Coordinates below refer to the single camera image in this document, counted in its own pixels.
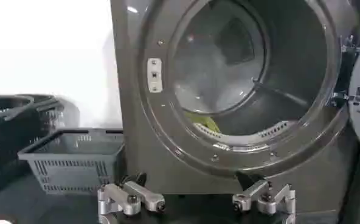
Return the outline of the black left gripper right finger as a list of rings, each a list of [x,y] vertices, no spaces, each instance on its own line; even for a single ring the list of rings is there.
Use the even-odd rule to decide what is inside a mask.
[[[276,215],[283,207],[284,224],[296,223],[296,191],[291,184],[285,184],[278,192],[273,192],[273,185],[264,176],[235,172],[242,192],[233,194],[232,205],[237,214],[245,214],[256,204],[257,211],[264,215]]]

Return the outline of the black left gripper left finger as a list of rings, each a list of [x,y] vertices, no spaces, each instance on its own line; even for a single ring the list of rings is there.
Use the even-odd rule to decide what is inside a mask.
[[[142,210],[153,213],[165,211],[165,197],[145,187],[148,175],[125,176],[119,183],[108,183],[97,190],[99,224],[117,223],[116,213],[134,217]]]

